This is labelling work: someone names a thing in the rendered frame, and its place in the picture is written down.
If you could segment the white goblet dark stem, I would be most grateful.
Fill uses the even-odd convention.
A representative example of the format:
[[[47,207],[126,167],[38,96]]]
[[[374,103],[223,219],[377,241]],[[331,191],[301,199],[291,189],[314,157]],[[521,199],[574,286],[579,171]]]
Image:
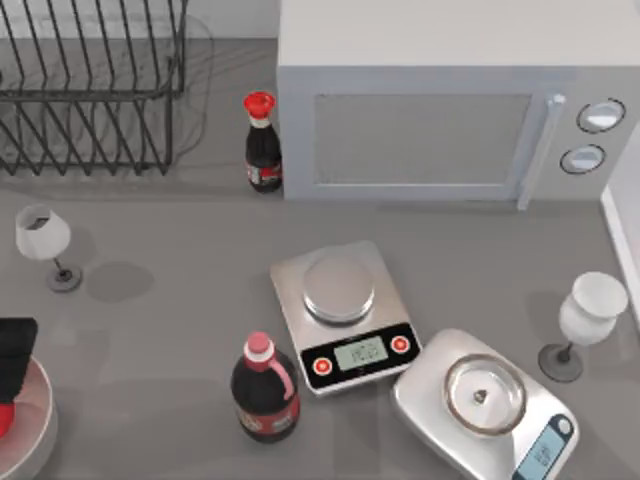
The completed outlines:
[[[576,348],[593,346],[607,339],[628,305],[626,287],[616,277],[598,271],[579,275],[558,314],[566,342],[541,348],[538,365],[542,373],[559,383],[576,381],[584,370]]]

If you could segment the silver kitchen scale glass bowl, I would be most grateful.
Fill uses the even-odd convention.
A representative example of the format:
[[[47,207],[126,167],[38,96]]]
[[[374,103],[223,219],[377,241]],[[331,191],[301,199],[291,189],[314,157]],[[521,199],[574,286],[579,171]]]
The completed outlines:
[[[580,439],[559,398],[459,329],[429,340],[392,398],[414,433],[467,480],[559,480]]]

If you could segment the small dark red-capped bottle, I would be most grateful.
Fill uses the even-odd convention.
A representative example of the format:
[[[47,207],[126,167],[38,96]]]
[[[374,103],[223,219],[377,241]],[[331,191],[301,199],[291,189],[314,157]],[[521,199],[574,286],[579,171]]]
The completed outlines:
[[[266,91],[249,93],[243,101],[249,131],[245,142],[245,161],[249,184],[259,193],[277,191],[282,185],[282,151],[270,115],[275,97]]]

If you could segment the large dark pink-capped bottle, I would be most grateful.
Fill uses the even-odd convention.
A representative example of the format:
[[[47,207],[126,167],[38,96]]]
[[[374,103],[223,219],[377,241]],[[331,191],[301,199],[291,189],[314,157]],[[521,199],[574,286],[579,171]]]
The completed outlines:
[[[230,388],[236,417],[253,440],[276,443],[296,428],[301,407],[297,370],[267,333],[249,334]]]

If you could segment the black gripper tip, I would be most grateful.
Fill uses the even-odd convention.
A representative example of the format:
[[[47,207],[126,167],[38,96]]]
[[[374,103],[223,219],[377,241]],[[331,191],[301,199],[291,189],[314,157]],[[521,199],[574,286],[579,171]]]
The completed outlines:
[[[0,318],[0,404],[13,403],[21,392],[37,335],[34,318]]]

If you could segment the pale microwave oven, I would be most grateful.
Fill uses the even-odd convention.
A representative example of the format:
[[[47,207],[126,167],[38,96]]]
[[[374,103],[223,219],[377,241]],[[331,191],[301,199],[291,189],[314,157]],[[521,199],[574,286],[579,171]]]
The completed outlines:
[[[640,125],[640,0],[282,0],[282,66],[558,69],[566,104],[529,205],[594,201]],[[581,108],[609,98],[623,121],[581,131]],[[604,163],[566,174],[563,154],[589,144]]]

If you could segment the round white plate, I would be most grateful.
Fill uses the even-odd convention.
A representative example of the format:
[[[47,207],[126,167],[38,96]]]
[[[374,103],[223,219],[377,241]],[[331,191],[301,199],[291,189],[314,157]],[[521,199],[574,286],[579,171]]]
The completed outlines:
[[[51,382],[41,363],[31,358],[15,418],[0,436],[0,480],[33,480],[46,464],[57,435]]]

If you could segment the white wine glass dark foot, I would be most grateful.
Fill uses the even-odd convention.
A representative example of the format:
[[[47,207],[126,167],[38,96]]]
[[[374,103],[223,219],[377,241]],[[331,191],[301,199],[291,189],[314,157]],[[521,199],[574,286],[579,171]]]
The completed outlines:
[[[47,276],[47,285],[53,292],[69,293],[81,285],[82,269],[60,261],[71,243],[71,228],[50,207],[35,204],[20,210],[15,217],[15,238],[22,256],[55,265]]]

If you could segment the kitchen scale with black panel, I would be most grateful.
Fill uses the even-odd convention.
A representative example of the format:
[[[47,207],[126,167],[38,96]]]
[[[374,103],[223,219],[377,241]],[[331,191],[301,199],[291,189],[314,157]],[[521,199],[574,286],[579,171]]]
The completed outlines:
[[[399,374],[422,350],[371,241],[281,261],[270,278],[305,383],[317,397]]]

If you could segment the large microwave knob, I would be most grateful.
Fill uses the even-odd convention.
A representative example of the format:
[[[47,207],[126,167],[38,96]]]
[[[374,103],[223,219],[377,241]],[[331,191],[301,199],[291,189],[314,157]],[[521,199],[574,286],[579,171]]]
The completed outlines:
[[[588,134],[599,134],[615,128],[626,115],[625,105],[613,98],[585,105],[579,111],[576,123]]]

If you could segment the small microwave knob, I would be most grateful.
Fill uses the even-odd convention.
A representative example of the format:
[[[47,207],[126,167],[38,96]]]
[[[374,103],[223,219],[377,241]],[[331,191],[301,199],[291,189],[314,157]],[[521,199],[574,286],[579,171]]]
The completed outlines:
[[[600,146],[589,144],[565,152],[559,166],[566,174],[584,175],[597,170],[605,159],[606,152]]]

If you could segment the microwave door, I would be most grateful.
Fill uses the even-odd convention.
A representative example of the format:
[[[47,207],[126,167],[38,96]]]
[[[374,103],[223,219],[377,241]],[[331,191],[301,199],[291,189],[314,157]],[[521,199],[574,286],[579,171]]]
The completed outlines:
[[[513,201],[563,109],[545,67],[282,66],[289,199]]]

